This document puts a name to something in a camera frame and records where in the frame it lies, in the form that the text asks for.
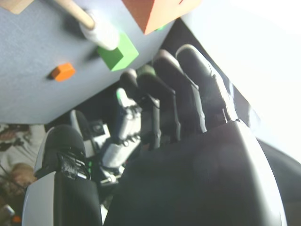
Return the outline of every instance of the wooden block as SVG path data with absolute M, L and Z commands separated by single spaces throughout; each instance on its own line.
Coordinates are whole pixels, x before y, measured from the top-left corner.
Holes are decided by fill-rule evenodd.
M 148 34 L 190 12 L 202 0 L 122 0 L 128 11 Z
M 0 0 L 0 7 L 13 14 L 20 14 L 34 0 Z
M 51 76 L 56 81 L 65 81 L 69 78 L 71 78 L 75 74 L 76 70 L 73 68 L 72 64 L 66 63 L 63 65 L 59 65 L 56 67 L 52 73 Z
M 97 52 L 111 71 L 128 67 L 139 55 L 135 46 L 125 33 L 120 34 L 119 45 L 116 49 L 109 51 L 98 47 Z

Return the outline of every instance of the green cube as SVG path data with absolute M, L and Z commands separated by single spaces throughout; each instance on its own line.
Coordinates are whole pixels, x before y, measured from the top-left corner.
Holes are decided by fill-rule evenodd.
M 111 71 L 128 67 L 139 55 L 135 46 L 125 33 L 120 34 L 120 42 L 116 49 L 109 51 L 98 47 L 97 52 Z

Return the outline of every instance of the person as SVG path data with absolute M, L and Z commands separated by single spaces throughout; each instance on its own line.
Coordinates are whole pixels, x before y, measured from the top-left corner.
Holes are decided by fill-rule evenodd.
M 25 190 L 36 180 L 33 168 L 45 128 L 31 125 L 24 131 L 16 126 L 1 127 L 4 130 L 0 132 L 0 143 L 5 150 L 0 150 L 0 208 L 9 204 L 21 215 Z

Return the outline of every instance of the orange hexagonal block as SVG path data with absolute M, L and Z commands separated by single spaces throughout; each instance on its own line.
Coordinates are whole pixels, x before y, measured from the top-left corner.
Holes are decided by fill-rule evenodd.
M 76 70 L 73 68 L 72 64 L 66 63 L 63 65 L 59 65 L 56 67 L 52 73 L 51 76 L 56 81 L 65 81 L 69 78 L 71 78 L 75 74 Z

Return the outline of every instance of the black cable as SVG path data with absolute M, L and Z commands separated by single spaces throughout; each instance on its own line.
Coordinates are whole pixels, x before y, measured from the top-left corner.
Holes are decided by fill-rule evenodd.
M 13 181 L 12 179 L 7 178 L 7 177 L 2 176 L 2 175 L 0 175 L 0 178 L 5 179 L 6 181 L 8 181 L 8 182 L 10 182 L 10 183 L 12 183 L 14 185 L 16 185 L 18 188 L 20 188 L 25 193 L 25 188 L 22 187 L 21 185 L 19 185 L 16 181 Z
M 2 170 L 4 171 L 4 173 L 9 177 L 9 173 L 6 171 L 6 169 L 4 169 L 4 167 L 0 164 L 0 168 L 2 168 Z

